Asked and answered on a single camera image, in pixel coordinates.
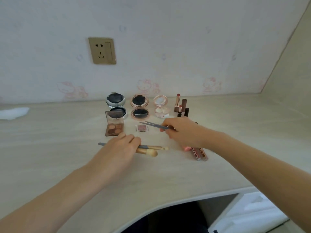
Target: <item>person's left hand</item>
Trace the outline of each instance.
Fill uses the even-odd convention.
[[[86,164],[86,167],[99,177],[98,180],[103,185],[107,185],[129,166],[140,144],[140,137],[120,133],[108,141]]]

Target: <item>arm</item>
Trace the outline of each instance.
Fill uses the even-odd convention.
[[[209,149],[236,168],[304,231],[311,232],[311,175],[187,117],[166,119],[180,145]]]
[[[0,232],[56,232],[129,164],[139,137],[121,133],[85,166],[0,220]]]

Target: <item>dark pants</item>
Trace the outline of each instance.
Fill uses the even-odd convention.
[[[122,233],[208,233],[206,220],[196,202],[179,204],[153,212]]]

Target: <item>person's left arm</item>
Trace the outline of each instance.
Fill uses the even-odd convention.
[[[121,133],[85,166],[0,220],[0,232],[56,232],[129,164],[140,138]]]

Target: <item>wall outlet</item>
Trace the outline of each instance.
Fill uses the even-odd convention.
[[[115,65],[115,45],[110,38],[89,37],[90,49],[94,64]]]

